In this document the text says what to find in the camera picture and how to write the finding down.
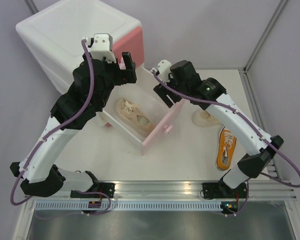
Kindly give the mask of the dark pink drawer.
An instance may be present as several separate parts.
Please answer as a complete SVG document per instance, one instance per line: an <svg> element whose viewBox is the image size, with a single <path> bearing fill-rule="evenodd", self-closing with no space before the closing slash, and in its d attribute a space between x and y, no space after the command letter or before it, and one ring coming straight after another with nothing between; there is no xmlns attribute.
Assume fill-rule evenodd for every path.
<svg viewBox="0 0 300 240"><path fill-rule="evenodd" d="M122 52L130 52L132 61L135 62L135 68L140 67L145 61L143 29L136 27L120 40L113 44L112 52L120 62Z"/></svg>

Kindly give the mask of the light pink drawer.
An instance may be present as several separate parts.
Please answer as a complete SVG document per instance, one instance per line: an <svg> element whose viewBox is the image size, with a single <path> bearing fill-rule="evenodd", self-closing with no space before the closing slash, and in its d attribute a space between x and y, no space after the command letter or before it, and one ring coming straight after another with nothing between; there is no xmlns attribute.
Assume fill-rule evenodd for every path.
<svg viewBox="0 0 300 240"><path fill-rule="evenodd" d="M180 114L185 101L181 100L171 108L167 107L153 91L153 88L158 84L153 74L140 66L136 70L136 76L137 81L135 84L114 87L106 107L99 115L102 120L112 125L125 138L135 144L140 149L140 154L144 156L153 144L159 142L165 136L164 126L173 126L173 121ZM117 116L115 102L120 98L128 99L133 104L140 105L140 110L152 121L154 129L147 137L138 134Z"/></svg>

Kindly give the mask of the cream sneaker with laces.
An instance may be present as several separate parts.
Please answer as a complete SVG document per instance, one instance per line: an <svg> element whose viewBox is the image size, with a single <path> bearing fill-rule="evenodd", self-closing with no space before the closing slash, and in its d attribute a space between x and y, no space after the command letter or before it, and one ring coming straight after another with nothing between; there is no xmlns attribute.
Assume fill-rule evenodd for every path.
<svg viewBox="0 0 300 240"><path fill-rule="evenodd" d="M155 128L153 122L140 110L140 105L126 98L119 98L114 103L117 116L143 137L147 137Z"/></svg>

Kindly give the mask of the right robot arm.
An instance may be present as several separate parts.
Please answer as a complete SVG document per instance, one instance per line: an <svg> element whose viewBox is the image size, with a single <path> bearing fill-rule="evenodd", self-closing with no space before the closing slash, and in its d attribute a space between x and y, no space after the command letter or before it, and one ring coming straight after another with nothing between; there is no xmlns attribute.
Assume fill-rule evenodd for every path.
<svg viewBox="0 0 300 240"><path fill-rule="evenodd" d="M190 61L167 67L159 63L151 73L159 82L153 90L168 107L181 99L189 100L217 118L245 149L241 160L218 181L221 196L229 198L242 183L257 178L283 145L279 135L271 136L251 121L218 80L201 79Z"/></svg>

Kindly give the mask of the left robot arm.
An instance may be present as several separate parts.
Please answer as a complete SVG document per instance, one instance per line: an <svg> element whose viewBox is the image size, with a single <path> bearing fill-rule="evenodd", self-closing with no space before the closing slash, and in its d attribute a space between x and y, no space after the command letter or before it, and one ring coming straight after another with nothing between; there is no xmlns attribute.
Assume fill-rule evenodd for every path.
<svg viewBox="0 0 300 240"><path fill-rule="evenodd" d="M125 69L105 57L84 54L83 62L72 72L74 81L50 111L44 132L24 163L13 162L10 170L21 181L26 196L50 197L59 191L72 198L94 198L100 183L91 171L67 171L55 161L68 142L88 121L102 112L116 86L137 81L136 64L129 52L122 54Z"/></svg>

